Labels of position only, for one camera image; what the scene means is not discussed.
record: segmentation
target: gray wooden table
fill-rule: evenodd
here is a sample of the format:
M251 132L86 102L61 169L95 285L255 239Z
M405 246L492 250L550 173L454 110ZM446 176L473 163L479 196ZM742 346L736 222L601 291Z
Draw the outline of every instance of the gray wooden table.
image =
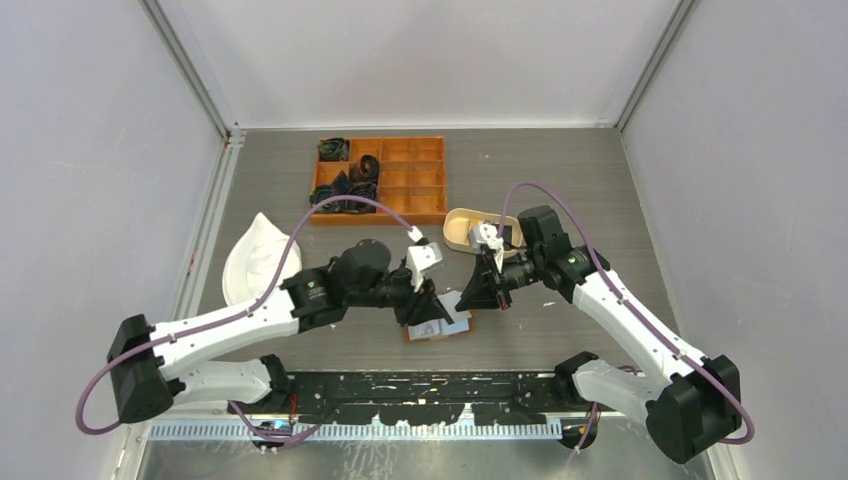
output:
M506 190L520 180L553 188L571 205L598 250L630 290L676 330L645 219L617 131L507 129L430 131L249 131L236 167L206 280L201 313L223 307L221 275L230 249L257 212L290 233L308 207L315 145L327 136L444 135L448 208L500 212ZM532 189L520 191L510 214L551 204ZM578 243L576 231L561 214ZM422 227L441 241L441 226ZM400 227L312 227L297 239L305 267L316 267L363 237L386 243L398 260L408 245ZM444 248L437 286L461 290L473 257ZM292 370L552 369L583 350L610 363L628 363L624 351L587 315L558 294L534 285L514 295L510 310L480 312L471 334L408 345L391 311L351 309L335 328L259 343L225 357L241 361L278 355Z

